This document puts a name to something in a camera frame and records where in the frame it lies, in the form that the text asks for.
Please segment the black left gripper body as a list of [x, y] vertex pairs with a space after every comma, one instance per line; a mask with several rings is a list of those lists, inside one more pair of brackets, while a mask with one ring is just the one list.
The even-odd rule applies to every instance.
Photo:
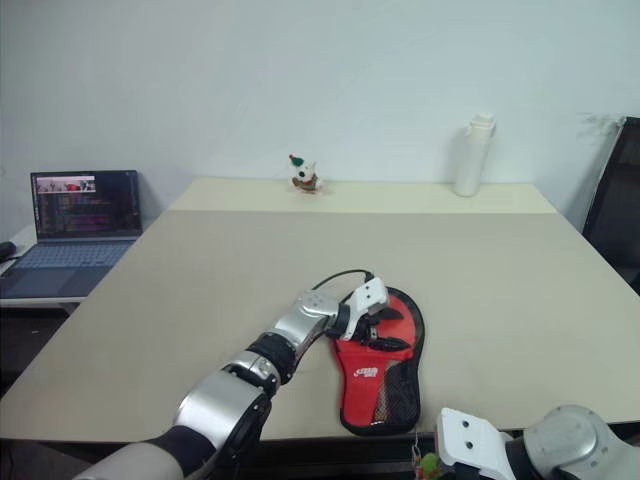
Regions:
[[366, 313], [360, 317], [353, 334], [353, 341], [369, 347], [381, 347], [381, 339], [377, 333], [377, 325], [383, 320], [382, 309], [376, 313]]

